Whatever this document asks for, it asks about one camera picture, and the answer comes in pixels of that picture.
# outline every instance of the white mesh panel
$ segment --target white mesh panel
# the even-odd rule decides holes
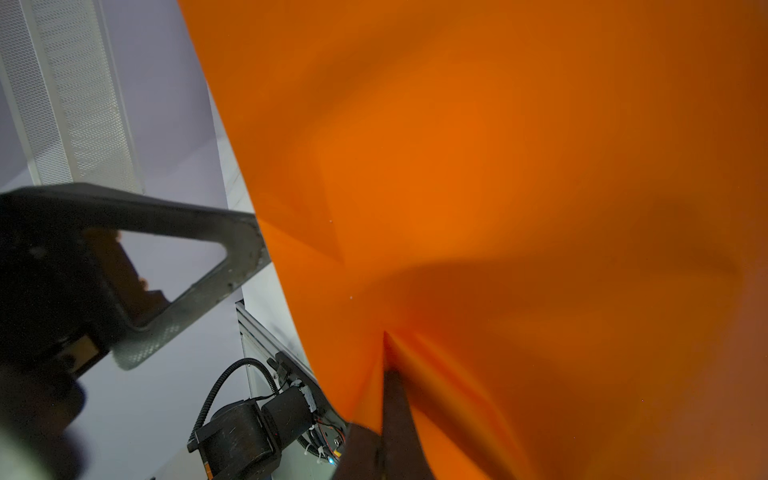
[[[4,17],[5,11],[16,14],[2,20],[12,31],[6,34],[2,25],[0,53],[9,103],[18,109],[22,143],[25,135],[40,182],[87,181],[141,192],[93,1],[0,5]]]

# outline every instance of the orange fabric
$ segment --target orange fabric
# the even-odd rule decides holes
[[[441,480],[765,477],[765,2],[180,3],[343,415],[388,363]]]

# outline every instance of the orange cloth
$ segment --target orange cloth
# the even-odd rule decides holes
[[[448,478],[768,474],[768,4],[180,0],[306,353]]]

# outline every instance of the orange sheet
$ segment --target orange sheet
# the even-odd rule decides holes
[[[180,0],[306,353],[438,478],[768,475],[768,4]]]

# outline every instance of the white wall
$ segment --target white wall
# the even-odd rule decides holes
[[[176,2],[102,4],[147,195],[226,208],[205,80]],[[0,145],[0,186],[30,184],[4,98]],[[150,287],[188,285],[222,254],[136,236],[124,246]],[[157,471],[186,444],[216,378],[242,357],[233,302],[225,301],[135,370],[111,358],[98,363],[81,379],[88,398],[71,426],[90,457],[83,478],[142,480]],[[214,410],[247,396],[245,372],[236,372]]]

